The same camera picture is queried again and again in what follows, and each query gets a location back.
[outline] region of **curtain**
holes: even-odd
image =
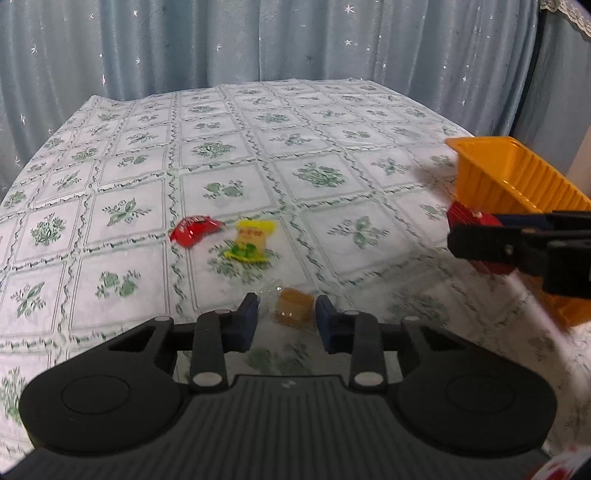
[[[567,173],[591,125],[591,38],[548,13],[514,137]]]
[[[374,80],[506,134],[536,0],[0,0],[0,190],[91,95]]]

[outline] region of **orange plastic tray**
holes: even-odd
[[[591,210],[591,200],[564,176],[511,137],[448,138],[458,153],[456,199],[485,213]],[[548,295],[539,278],[529,287],[562,326],[591,321],[591,300]]]

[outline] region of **red object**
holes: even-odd
[[[591,448],[575,445],[542,465],[527,480],[587,479],[589,478],[589,471],[586,469],[589,466],[589,462],[591,462]]]
[[[199,243],[205,235],[215,233],[224,226],[211,217],[196,215],[183,218],[170,234],[170,241],[181,247],[190,248]]]
[[[450,231],[456,225],[490,225],[502,226],[501,221],[490,213],[475,212],[463,206],[460,202],[454,202],[447,211],[447,222]],[[480,273],[508,275],[515,267],[502,263],[470,261],[471,265]]]

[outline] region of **tablecloth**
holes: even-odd
[[[443,140],[464,135],[356,79],[90,98],[1,206],[0,470],[30,449],[17,404],[37,374],[153,316],[191,322],[277,283],[382,322],[426,320],[532,368],[559,399],[548,450],[589,441],[589,328],[560,333],[517,278],[445,248],[457,158]],[[168,233],[188,215],[227,228],[186,250]],[[223,255],[242,217],[276,221],[267,264]],[[346,375],[346,355],[263,317],[251,351],[227,354],[230,375]],[[387,363],[400,379],[395,353]]]

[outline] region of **yellow candy wrapper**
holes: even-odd
[[[231,250],[224,252],[226,258],[235,258],[240,262],[267,262],[265,255],[267,237],[275,230],[273,220],[240,220],[236,224],[238,235]]]

